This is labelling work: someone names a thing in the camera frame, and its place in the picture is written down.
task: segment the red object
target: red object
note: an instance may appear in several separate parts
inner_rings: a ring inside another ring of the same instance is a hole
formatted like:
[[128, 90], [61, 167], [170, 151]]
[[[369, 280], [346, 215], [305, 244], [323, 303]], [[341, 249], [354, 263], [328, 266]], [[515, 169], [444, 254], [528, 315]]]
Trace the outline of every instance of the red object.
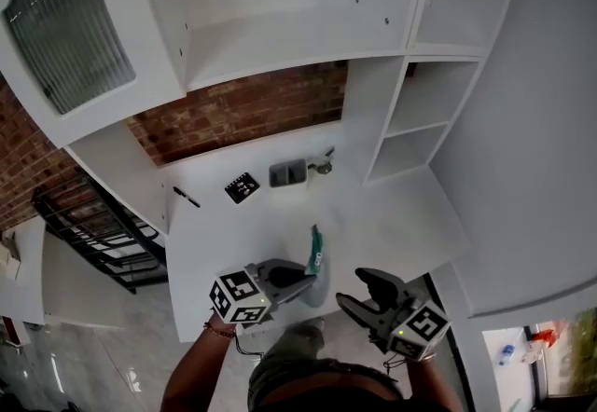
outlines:
[[549, 346], [553, 346], [556, 341], [558, 340], [558, 333], [556, 333], [553, 329], [547, 329], [545, 331], [539, 331], [536, 334], [533, 334], [533, 342], [535, 341], [545, 341], [549, 344]]

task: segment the person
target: person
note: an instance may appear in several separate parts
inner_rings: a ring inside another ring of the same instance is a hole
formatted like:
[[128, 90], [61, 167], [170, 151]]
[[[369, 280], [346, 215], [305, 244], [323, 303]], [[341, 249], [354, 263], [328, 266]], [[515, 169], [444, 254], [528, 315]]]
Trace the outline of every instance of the person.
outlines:
[[[268, 351], [249, 379], [249, 411], [462, 412], [434, 356], [408, 363], [409, 400], [403, 400], [396, 383], [378, 370], [317, 360], [324, 346], [323, 323], [318, 318], [290, 327]], [[207, 412], [233, 338], [234, 325], [214, 314], [170, 377], [161, 412]]]

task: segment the hand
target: hand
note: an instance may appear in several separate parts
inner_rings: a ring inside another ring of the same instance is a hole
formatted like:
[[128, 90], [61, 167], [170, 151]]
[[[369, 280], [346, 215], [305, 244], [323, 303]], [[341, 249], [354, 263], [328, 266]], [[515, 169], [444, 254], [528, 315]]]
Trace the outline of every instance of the hand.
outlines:
[[236, 324], [224, 323], [216, 312], [212, 314], [212, 317], [209, 319], [208, 323], [215, 331], [221, 331], [223, 333], [234, 333], [236, 329]]

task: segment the floor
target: floor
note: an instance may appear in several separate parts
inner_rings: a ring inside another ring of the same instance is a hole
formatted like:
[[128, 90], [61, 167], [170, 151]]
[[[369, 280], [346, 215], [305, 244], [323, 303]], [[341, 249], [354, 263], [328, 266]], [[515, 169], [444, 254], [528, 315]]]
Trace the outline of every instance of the floor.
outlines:
[[[423, 282], [412, 285], [426, 296]], [[22, 354], [0, 348], [0, 378], [31, 410], [60, 411], [67, 401], [84, 412], [155, 412], [164, 387], [190, 344], [180, 344], [168, 285], [143, 288], [124, 299], [122, 329], [84, 328], [70, 324], [31, 332]], [[267, 350], [282, 331], [242, 336], [246, 350]], [[382, 368], [382, 354], [368, 333], [342, 312], [326, 316], [326, 346], [320, 357]], [[439, 365], [463, 398], [460, 379], [446, 340], [437, 347]], [[229, 349], [210, 412], [246, 410], [247, 381], [256, 366], [251, 356]], [[410, 384], [405, 366], [391, 371], [405, 396]]]

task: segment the frosted glass panel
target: frosted glass panel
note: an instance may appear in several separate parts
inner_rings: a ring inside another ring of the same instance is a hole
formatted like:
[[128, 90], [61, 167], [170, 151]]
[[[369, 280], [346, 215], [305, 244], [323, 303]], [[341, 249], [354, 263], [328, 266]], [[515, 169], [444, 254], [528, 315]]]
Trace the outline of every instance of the frosted glass panel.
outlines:
[[3, 14], [60, 114], [135, 78], [104, 0], [12, 0]]

